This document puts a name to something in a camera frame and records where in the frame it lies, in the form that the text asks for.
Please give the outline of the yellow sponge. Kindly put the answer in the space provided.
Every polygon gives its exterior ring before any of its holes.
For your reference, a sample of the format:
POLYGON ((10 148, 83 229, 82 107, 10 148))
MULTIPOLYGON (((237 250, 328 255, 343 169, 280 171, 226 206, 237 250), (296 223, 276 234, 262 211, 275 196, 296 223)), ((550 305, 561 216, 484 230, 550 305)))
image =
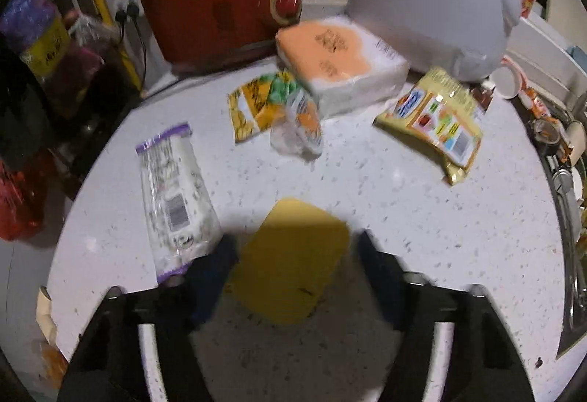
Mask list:
POLYGON ((298 199, 281 199, 243 246, 230 292, 274 325, 297 325, 313 312, 349 240, 345 222, 298 199))

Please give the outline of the purple clear noodle wrapper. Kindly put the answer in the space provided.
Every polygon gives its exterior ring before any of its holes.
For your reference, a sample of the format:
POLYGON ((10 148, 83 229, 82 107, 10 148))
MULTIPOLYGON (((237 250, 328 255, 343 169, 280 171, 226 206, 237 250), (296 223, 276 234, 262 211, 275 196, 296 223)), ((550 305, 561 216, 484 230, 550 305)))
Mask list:
POLYGON ((135 148, 156 281, 183 274, 210 253, 220 223, 191 142, 189 124, 177 124, 135 148))

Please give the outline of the red plastic bag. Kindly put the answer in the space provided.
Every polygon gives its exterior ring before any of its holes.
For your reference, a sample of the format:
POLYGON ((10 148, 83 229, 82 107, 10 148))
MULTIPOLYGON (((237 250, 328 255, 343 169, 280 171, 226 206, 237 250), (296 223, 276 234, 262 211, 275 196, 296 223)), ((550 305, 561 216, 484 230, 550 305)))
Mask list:
POLYGON ((1 162, 1 239, 28 239, 44 224, 48 183, 55 171, 53 158, 37 153, 16 171, 1 162))

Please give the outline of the yellow snack bag front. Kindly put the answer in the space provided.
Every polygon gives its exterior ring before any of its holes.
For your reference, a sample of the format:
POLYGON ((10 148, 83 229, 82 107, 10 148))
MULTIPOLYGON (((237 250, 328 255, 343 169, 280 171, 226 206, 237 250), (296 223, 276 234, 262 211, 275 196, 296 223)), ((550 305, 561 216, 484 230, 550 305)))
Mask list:
POLYGON ((440 67, 430 69, 373 124, 422 141, 443 158, 451 185, 462 182, 482 143, 482 108, 465 86, 440 67))

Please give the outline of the steel sink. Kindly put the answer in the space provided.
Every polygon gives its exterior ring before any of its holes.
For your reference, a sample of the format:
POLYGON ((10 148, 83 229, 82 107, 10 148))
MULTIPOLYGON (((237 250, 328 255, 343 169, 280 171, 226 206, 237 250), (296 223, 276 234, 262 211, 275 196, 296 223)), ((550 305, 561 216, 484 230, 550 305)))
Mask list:
POLYGON ((582 229, 581 213, 571 166, 561 163, 545 142, 536 141, 534 145, 547 175, 562 241, 564 305, 556 355, 559 358, 586 334, 586 257, 581 256, 577 248, 582 229))

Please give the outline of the clear plastic cup wrapper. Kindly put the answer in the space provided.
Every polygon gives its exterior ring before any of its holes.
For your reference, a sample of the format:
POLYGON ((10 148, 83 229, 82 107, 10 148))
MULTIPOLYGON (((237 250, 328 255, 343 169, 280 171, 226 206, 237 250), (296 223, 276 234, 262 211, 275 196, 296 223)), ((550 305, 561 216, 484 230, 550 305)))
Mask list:
POLYGON ((306 160, 322 155, 320 112, 306 90, 299 89, 288 96, 281 114, 271 126, 270 142, 281 155, 306 160))

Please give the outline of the yellow green snack wrapper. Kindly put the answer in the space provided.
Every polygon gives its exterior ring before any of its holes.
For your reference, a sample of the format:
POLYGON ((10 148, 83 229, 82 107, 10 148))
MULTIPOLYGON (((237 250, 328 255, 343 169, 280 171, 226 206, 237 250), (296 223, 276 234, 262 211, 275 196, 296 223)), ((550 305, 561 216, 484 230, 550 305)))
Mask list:
POLYGON ((228 107, 236 144, 270 128, 285 115, 288 97, 299 90, 288 71, 268 73, 243 84, 228 95, 228 107))

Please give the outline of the orange white tissue pack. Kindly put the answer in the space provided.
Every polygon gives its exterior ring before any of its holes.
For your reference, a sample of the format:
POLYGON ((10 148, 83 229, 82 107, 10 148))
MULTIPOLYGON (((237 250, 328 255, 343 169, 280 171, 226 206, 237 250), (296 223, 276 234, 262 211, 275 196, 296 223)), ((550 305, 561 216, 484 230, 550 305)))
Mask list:
POLYGON ((389 44, 343 15, 281 29, 276 43, 325 119, 396 97, 410 70, 389 44))

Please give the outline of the white wall power socket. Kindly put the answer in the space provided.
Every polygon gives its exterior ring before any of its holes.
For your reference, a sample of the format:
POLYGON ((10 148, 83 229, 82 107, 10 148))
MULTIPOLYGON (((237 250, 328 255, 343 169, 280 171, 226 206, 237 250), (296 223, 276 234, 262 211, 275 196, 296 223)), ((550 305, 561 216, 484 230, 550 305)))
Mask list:
POLYGON ((126 24, 129 20, 137 20, 144 15, 140 0, 115 0, 114 7, 116 8, 114 19, 120 25, 126 24))

